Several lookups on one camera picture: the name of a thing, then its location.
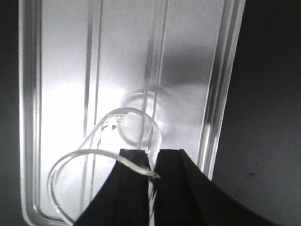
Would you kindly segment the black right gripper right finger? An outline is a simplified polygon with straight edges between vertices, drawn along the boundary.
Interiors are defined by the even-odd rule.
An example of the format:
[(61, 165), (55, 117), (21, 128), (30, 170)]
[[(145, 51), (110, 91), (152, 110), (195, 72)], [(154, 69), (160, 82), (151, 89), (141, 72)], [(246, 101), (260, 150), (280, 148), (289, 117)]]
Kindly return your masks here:
[(184, 150), (160, 150), (155, 202), (157, 226), (266, 226), (210, 181)]

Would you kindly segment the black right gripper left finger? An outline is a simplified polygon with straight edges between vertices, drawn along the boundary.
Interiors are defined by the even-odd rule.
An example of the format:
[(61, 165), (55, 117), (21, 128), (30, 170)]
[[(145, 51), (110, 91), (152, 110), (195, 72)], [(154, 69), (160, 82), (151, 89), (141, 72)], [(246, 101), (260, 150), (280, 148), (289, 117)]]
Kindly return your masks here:
[(76, 226), (147, 226), (149, 180), (117, 161)]

